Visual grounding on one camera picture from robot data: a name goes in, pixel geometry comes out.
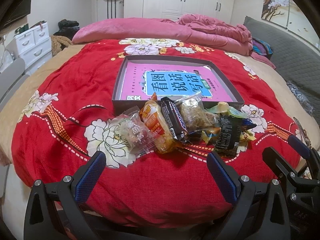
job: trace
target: pile of snacks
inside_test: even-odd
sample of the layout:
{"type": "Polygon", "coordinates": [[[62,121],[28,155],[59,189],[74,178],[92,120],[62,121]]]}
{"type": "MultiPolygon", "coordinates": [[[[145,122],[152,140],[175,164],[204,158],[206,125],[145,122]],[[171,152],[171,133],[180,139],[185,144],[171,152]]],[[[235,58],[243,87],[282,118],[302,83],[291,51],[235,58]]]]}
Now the pile of snacks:
{"type": "Polygon", "coordinates": [[[256,138],[256,127],[247,115],[219,102],[204,109],[201,92],[173,101],[157,100],[154,93],[142,109],[133,107],[119,117],[118,132],[128,141],[130,152],[142,156],[156,151],[165,154],[184,144],[205,142],[215,151],[235,156],[240,142],[256,138]]]}

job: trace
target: red floral blanket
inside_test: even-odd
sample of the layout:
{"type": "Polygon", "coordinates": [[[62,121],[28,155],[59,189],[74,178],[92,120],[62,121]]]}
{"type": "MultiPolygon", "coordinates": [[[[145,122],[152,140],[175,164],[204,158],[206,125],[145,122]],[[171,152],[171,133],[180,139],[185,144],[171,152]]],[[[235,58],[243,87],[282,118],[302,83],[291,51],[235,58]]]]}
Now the red floral blanket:
{"type": "Polygon", "coordinates": [[[125,55],[173,55],[210,60],[245,100],[242,111],[257,124],[256,141],[225,158],[240,175],[269,182],[274,174],[262,161],[273,146],[294,167],[298,154],[287,138],[297,126],[268,85],[233,54],[176,40],[103,40],[86,45],[52,73],[23,110],[14,132],[12,157],[19,177],[31,186],[74,174],[96,150],[107,166],[87,204],[127,226],[178,227],[221,217],[230,208],[206,167],[210,148],[190,146],[174,153],[129,154],[115,132],[112,93],[125,55]]]}

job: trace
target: drawer handle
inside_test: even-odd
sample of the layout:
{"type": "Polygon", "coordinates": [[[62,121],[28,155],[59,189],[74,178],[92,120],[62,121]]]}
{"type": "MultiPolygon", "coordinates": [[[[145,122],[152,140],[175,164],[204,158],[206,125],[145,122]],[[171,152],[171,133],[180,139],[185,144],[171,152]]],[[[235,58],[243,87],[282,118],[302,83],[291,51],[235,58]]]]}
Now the drawer handle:
{"type": "Polygon", "coordinates": [[[35,55],[36,57],[38,57],[38,56],[40,56],[41,55],[41,53],[42,53],[42,49],[41,50],[39,50],[38,52],[36,52],[35,54],[33,54],[33,55],[35,55]]]}

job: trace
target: silver bolt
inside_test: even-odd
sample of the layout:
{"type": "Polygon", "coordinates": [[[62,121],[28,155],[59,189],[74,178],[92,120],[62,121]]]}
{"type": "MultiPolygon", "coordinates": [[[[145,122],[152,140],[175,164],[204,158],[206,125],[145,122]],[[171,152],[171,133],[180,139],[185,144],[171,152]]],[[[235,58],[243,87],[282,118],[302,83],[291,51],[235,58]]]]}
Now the silver bolt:
{"type": "Polygon", "coordinates": [[[63,181],[64,182],[69,182],[71,180],[71,176],[65,176],[64,178],[63,178],[63,181]]]}
{"type": "Polygon", "coordinates": [[[41,184],[41,180],[38,179],[35,181],[35,186],[39,186],[40,184],[41,184]]]}
{"type": "Polygon", "coordinates": [[[296,195],[295,193],[292,193],[292,194],[291,194],[291,199],[292,199],[293,201],[297,200],[297,195],[296,195]]]}
{"type": "Polygon", "coordinates": [[[243,175],[243,176],[241,176],[241,180],[244,182],[247,182],[247,181],[249,181],[249,177],[246,175],[243,175]]]}
{"type": "Polygon", "coordinates": [[[276,185],[276,186],[279,185],[279,181],[277,179],[273,179],[272,183],[273,183],[273,185],[276,185]]]}

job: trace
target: open box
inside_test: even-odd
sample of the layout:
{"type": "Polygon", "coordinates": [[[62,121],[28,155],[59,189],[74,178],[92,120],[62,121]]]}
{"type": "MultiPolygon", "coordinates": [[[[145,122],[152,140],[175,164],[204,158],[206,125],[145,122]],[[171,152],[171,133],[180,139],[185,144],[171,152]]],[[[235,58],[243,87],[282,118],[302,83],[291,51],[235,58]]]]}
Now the open box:
{"type": "Polygon", "coordinates": [[[202,91],[205,108],[227,102],[240,109],[244,105],[239,92],[211,61],[176,56],[126,56],[113,91],[115,114],[144,104],[154,92],[158,99],[183,96],[202,91]]]}

